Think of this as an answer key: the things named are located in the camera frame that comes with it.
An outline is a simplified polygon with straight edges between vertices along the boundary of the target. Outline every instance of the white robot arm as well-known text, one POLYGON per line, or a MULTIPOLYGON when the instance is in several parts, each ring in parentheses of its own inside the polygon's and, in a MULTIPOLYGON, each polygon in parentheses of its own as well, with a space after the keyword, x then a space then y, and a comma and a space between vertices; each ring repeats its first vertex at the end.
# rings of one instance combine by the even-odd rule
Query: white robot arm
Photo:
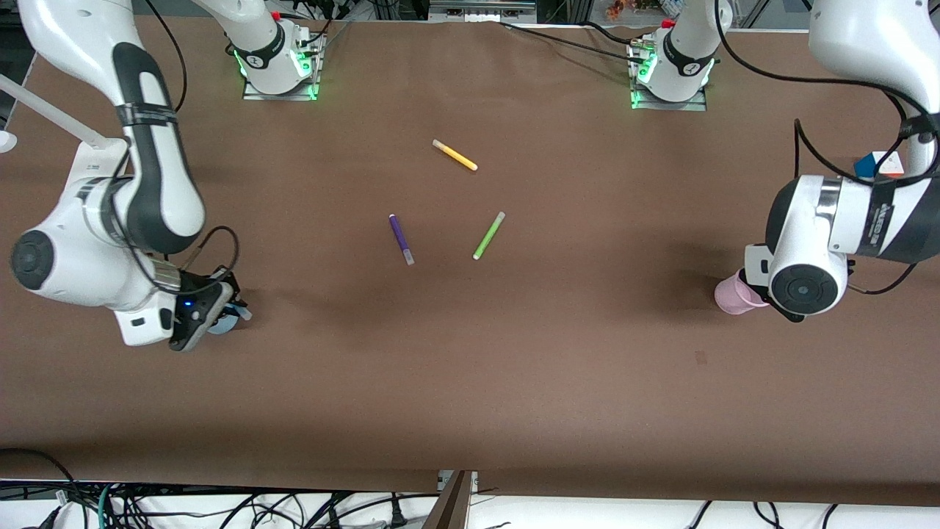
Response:
POLYGON ((126 140, 80 144, 57 206, 15 244, 14 275, 40 296, 114 311, 128 345, 170 339, 173 349, 191 349, 237 283, 148 256, 188 248, 205 210, 130 0, 23 0, 20 10, 37 52, 103 93, 126 140), (128 154, 134 175, 124 176, 128 154))
MULTIPOLYGON (((809 46, 832 73, 894 88, 930 114, 940 111, 940 37, 926 2, 817 0, 809 46)), ((934 132, 935 124, 909 139, 908 174, 934 170, 934 132)), ((850 254, 915 264, 940 253, 940 182, 802 176, 777 195, 765 237, 745 251, 743 279, 801 321, 842 298, 850 254)))
POLYGON ((245 78, 259 92, 288 92, 313 73, 310 31, 275 20, 263 0, 193 0, 225 30, 245 78))
MULTIPOLYGON (((731 27, 728 0, 720 1, 717 18, 723 31, 731 27)), ((662 27, 652 34, 655 58, 646 73, 639 75, 639 82, 664 101, 678 103, 692 99, 708 79, 714 66, 714 52, 721 44, 715 19, 713 0, 686 0, 676 25, 662 27)))

